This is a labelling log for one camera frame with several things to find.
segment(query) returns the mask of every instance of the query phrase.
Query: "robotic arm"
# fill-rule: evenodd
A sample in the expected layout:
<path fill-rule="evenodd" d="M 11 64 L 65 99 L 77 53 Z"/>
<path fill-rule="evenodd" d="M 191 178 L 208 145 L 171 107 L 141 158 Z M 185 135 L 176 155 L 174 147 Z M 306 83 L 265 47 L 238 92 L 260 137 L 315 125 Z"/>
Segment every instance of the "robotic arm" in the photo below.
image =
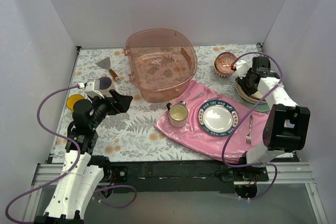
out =
<path fill-rule="evenodd" d="M 99 80 L 88 80 L 85 93 L 90 100 L 83 99 L 75 103 L 73 121 L 68 127 L 68 137 L 75 140 L 81 149 L 79 162 L 69 174 L 58 181 L 54 195 L 43 216 L 37 216 L 34 224 L 82 224 L 93 192 L 101 180 L 107 180 L 112 171 L 109 158 L 91 156 L 98 139 L 96 128 L 107 115 L 126 112 L 133 99 L 129 95 L 120 95 L 109 91 L 112 97 L 104 97 L 99 91 Z M 76 147 L 68 142 L 62 172 L 73 165 L 78 155 Z"/>
<path fill-rule="evenodd" d="M 259 91 L 265 95 L 279 82 L 277 73 L 270 71 L 268 57 L 253 58 L 252 67 L 247 62 L 236 62 L 239 77 L 236 82 L 248 95 Z M 246 164 L 268 163 L 284 152 L 301 150 L 306 142 L 310 111 L 297 105 L 280 84 L 266 102 L 271 108 L 262 138 L 263 142 L 246 153 Z"/>

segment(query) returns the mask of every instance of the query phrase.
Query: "mug handle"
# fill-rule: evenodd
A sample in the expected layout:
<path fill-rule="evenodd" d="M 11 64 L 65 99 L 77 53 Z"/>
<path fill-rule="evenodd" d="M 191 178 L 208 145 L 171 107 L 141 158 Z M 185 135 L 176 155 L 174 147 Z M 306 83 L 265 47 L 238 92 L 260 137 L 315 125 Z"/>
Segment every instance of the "mug handle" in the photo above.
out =
<path fill-rule="evenodd" d="M 173 105 L 169 102 L 169 103 L 167 103 L 167 109 L 168 109 L 168 111 L 170 110 L 170 108 L 172 107 Z"/>

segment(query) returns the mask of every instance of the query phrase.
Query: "pink satin fabric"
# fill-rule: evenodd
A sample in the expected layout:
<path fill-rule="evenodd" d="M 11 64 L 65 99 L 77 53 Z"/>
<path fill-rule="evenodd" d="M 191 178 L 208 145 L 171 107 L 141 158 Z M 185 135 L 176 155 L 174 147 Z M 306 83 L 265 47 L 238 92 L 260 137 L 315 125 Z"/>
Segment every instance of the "pink satin fabric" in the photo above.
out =
<path fill-rule="evenodd" d="M 238 112 L 239 119 L 248 112 L 249 108 L 223 94 L 207 88 L 206 86 L 192 81 L 186 91 L 181 94 L 174 104 L 180 101 L 187 101 L 201 92 L 205 94 L 191 102 L 187 103 L 189 116 L 184 127 L 173 127 L 169 122 L 168 112 L 165 112 L 159 119 L 155 128 L 162 132 L 168 138 L 194 150 L 205 154 L 211 158 L 222 160 L 222 149 L 227 137 L 217 137 L 206 133 L 199 125 L 197 114 L 201 105 L 209 100 L 223 100 L 231 104 Z M 237 163 L 239 158 L 248 150 L 257 146 L 263 139 L 263 130 L 268 118 L 268 114 L 260 112 L 252 112 L 253 124 L 251 129 L 252 145 L 246 144 L 246 136 L 249 131 L 249 118 L 247 118 L 234 133 L 231 138 L 226 151 L 225 159 L 231 163 Z"/>

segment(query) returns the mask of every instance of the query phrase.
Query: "gray floor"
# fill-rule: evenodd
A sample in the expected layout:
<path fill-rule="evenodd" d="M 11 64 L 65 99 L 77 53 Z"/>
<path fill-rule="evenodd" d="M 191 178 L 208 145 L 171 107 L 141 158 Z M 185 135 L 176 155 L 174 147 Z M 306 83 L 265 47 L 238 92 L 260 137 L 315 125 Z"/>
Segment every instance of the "gray floor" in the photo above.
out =
<path fill-rule="evenodd" d="M 262 191 L 266 185 L 260 185 Z M 43 214 L 54 192 L 44 189 L 37 213 Z M 133 193 L 114 194 L 110 201 L 124 204 Z M 214 192 L 139 193 L 127 208 L 116 209 L 92 200 L 87 223 L 317 223 L 304 184 L 274 185 L 263 198 L 252 202 L 220 197 Z"/>

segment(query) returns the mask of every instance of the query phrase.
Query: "pink plastic bin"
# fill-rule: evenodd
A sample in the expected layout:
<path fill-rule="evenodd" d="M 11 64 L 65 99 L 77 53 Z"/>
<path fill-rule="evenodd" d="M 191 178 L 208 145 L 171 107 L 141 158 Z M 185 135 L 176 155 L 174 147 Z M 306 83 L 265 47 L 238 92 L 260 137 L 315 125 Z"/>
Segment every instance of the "pink plastic bin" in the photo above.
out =
<path fill-rule="evenodd" d="M 190 41 L 170 29 L 133 34 L 126 41 L 124 53 L 130 61 L 130 82 L 152 103 L 180 96 L 197 70 L 197 57 Z"/>

